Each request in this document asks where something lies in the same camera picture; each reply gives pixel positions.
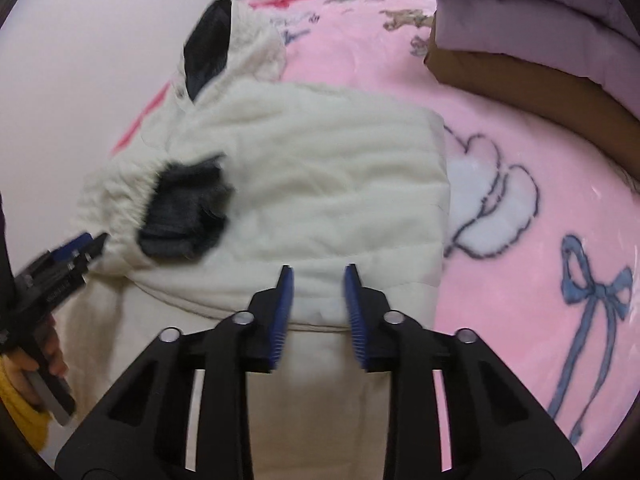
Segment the cream quilted jacket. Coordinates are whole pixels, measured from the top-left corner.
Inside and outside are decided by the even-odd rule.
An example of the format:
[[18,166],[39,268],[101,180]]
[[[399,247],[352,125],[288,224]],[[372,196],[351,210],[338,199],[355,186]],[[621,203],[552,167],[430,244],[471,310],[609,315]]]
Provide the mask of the cream quilted jacket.
[[[294,271],[290,331],[271,375],[247,382],[259,479],[377,479],[388,386],[360,370],[343,273],[431,326],[447,237],[442,118],[423,106],[286,82],[265,13],[213,2],[160,105],[86,177],[74,226],[107,233],[62,316],[77,414],[85,417],[163,328],[205,330]],[[160,175],[218,158],[231,188],[221,238],[200,256],[148,256],[139,233]]]

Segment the yellow sleeve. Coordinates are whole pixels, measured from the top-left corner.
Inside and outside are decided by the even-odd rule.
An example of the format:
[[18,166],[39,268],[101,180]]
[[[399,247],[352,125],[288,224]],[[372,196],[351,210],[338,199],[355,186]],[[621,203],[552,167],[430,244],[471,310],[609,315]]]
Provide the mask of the yellow sleeve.
[[48,443],[50,414],[42,408],[34,408],[24,399],[10,382],[4,365],[1,365],[0,389],[1,401],[17,429],[36,452],[41,452]]

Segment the brown folded garment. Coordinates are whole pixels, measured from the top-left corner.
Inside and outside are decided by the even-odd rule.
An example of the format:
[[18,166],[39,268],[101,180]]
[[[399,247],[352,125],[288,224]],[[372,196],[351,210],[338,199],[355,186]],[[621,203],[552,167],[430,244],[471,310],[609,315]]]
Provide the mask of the brown folded garment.
[[587,78],[504,54],[428,47],[424,63],[441,84],[555,122],[639,177],[639,119]]

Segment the pink patterned blanket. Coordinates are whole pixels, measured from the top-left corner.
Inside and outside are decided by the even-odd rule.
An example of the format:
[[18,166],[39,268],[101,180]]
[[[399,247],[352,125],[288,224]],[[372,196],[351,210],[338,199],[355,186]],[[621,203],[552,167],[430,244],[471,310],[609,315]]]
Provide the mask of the pink patterned blanket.
[[[445,122],[450,226],[434,323],[471,327],[542,404],[586,335],[555,415],[592,462],[639,390],[639,199],[590,143],[552,122],[439,84],[436,0],[276,0],[290,81],[368,89]],[[381,477],[390,380],[360,370],[348,333],[318,318],[288,336],[273,376],[253,376],[261,479]]]

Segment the lilac folded garment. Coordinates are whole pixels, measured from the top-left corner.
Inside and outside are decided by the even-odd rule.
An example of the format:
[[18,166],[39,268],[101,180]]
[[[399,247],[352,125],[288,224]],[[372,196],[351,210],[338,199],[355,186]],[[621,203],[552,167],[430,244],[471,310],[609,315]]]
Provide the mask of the lilac folded garment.
[[509,55],[598,84],[639,115],[639,47],[548,0],[436,0],[436,44]]

